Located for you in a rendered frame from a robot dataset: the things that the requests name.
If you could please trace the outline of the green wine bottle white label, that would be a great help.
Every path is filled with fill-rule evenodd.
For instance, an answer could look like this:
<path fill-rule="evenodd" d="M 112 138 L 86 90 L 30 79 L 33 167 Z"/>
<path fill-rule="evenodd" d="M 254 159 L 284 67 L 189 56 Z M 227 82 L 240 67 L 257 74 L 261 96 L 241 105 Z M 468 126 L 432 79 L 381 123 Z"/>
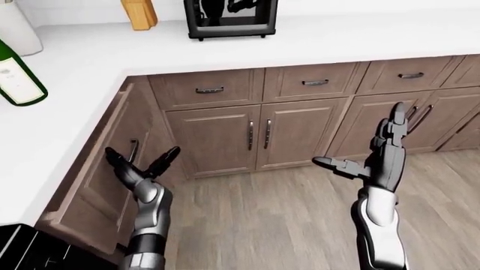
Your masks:
<path fill-rule="evenodd" d="M 48 91 L 27 64 L 0 40 L 0 95 L 16 107 L 44 101 Z"/>

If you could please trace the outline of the wooden knife block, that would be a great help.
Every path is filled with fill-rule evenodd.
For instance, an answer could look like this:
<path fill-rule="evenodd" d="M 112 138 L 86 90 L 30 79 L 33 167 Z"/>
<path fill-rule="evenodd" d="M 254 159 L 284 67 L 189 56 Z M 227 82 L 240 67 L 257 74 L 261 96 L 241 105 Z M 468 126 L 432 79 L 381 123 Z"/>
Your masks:
<path fill-rule="evenodd" d="M 158 24 L 152 0 L 121 0 L 134 31 L 148 31 Z"/>

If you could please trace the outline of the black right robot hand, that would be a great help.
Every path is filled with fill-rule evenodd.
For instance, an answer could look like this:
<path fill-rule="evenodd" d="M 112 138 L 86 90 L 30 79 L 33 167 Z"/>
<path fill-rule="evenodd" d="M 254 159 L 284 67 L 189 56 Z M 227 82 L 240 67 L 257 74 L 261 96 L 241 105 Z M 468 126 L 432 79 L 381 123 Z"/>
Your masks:
<path fill-rule="evenodd" d="M 383 118 L 370 141 L 371 153 L 363 164 L 330 157 L 314 157 L 313 164 L 331 170 L 346 179 L 362 179 L 366 186 L 376 186 L 394 193 L 400 184 L 406 160 L 402 139 L 407 135 L 404 103 L 396 103 L 388 118 Z"/>

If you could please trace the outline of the brown wooden cabinet door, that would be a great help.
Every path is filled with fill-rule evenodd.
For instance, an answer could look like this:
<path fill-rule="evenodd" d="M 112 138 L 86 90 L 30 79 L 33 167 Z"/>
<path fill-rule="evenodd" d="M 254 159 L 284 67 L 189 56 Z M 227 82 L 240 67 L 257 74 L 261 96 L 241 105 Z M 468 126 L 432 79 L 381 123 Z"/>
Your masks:
<path fill-rule="evenodd" d="M 475 114 L 455 134 L 450 136 L 438 149 L 438 152 L 473 149 L 480 147 L 480 112 Z"/>
<path fill-rule="evenodd" d="M 166 116 L 192 178 L 249 173 L 255 169 L 260 105 L 192 109 Z M 248 150 L 252 120 L 253 148 Z"/>
<path fill-rule="evenodd" d="M 141 170 L 174 146 L 147 82 L 132 82 L 115 96 L 36 228 L 98 254 L 114 254 L 118 245 L 126 246 L 137 207 L 114 175 L 104 149 L 114 148 L 128 158 L 131 139 L 139 140 L 133 163 Z"/>
<path fill-rule="evenodd" d="M 430 115 L 403 139 L 409 154 L 437 150 L 453 133 L 455 126 L 480 105 L 480 87 L 434 91 L 413 117 L 408 131 L 425 113 L 428 105 L 433 105 Z"/>
<path fill-rule="evenodd" d="M 312 157 L 323 155 L 347 101 L 332 98 L 262 105 L 256 169 L 304 166 Z M 271 136 L 264 149 L 267 119 L 271 119 Z"/>
<path fill-rule="evenodd" d="M 430 91 L 402 94 L 356 96 L 326 152 L 328 157 L 363 160 L 370 153 L 370 142 L 382 119 L 387 119 L 396 103 L 404 103 L 405 110 L 422 107 L 431 96 Z"/>

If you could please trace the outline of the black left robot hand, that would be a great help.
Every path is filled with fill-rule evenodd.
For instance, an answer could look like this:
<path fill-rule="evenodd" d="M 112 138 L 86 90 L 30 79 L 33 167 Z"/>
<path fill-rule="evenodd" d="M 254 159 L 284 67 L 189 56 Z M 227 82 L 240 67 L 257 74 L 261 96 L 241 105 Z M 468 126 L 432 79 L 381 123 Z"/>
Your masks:
<path fill-rule="evenodd" d="M 151 202 L 157 196 L 158 185 L 154 180 L 166 172 L 180 152 L 181 148 L 175 146 L 142 171 L 113 148 L 105 148 L 106 160 L 113 167 L 115 176 L 143 203 Z"/>

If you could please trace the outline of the brown wooden drawer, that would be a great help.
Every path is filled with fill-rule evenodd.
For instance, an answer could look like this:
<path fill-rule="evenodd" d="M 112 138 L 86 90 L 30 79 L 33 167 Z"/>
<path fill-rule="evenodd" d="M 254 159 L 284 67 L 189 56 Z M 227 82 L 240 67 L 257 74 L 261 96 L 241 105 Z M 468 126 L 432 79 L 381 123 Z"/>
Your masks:
<path fill-rule="evenodd" d="M 480 86 L 480 54 L 466 55 L 442 84 L 442 89 Z"/>
<path fill-rule="evenodd" d="M 310 64 L 265 69 L 265 102 L 345 98 L 355 93 L 367 62 Z"/>
<path fill-rule="evenodd" d="M 265 69 L 168 73 L 148 76 L 162 110 L 192 110 L 259 103 Z"/>
<path fill-rule="evenodd" d="M 462 56 L 373 61 L 358 87 L 359 95 L 438 89 L 463 60 Z"/>

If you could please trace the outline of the black stove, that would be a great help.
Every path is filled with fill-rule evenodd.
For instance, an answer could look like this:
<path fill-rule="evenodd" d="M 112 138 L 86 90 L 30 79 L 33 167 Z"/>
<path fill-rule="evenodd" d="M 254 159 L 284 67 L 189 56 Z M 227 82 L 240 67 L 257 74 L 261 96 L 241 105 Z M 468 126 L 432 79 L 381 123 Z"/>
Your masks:
<path fill-rule="evenodd" d="M 25 224 L 0 226 L 0 270 L 117 270 L 117 265 Z"/>

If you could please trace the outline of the black toaster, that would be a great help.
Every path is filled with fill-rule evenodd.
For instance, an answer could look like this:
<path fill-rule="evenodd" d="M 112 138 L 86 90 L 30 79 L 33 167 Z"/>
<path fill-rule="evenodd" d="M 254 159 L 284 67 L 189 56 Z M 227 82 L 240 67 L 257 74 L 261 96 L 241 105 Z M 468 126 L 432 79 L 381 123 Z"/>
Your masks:
<path fill-rule="evenodd" d="M 276 33 L 278 0 L 183 0 L 188 37 L 237 38 Z"/>

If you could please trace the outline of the white cylindrical container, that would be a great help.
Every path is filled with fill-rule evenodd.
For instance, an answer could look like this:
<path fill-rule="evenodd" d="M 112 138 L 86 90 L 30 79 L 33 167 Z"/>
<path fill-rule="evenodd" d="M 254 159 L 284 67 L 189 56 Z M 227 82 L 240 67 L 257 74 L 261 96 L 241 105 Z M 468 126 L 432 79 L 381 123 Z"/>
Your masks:
<path fill-rule="evenodd" d="M 0 0 L 0 40 L 19 56 L 43 51 L 35 29 L 14 0 Z"/>

